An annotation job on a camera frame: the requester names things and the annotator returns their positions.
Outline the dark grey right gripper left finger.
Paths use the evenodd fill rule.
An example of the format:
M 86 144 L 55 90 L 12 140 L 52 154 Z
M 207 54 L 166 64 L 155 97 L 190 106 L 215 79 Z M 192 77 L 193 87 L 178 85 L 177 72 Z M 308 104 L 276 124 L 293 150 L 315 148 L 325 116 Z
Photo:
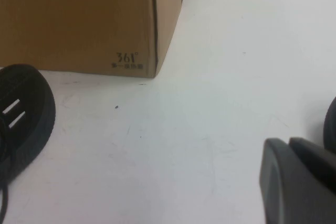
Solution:
M 335 168 L 309 168 L 289 142 L 264 142 L 259 184 L 266 223 L 335 223 Z

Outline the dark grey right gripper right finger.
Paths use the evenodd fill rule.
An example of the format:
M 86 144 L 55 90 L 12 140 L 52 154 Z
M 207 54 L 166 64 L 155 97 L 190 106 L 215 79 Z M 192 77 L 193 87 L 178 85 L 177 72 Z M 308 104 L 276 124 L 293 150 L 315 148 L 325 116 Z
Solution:
M 289 146 L 309 168 L 335 168 L 335 155 L 300 137 L 292 137 Z

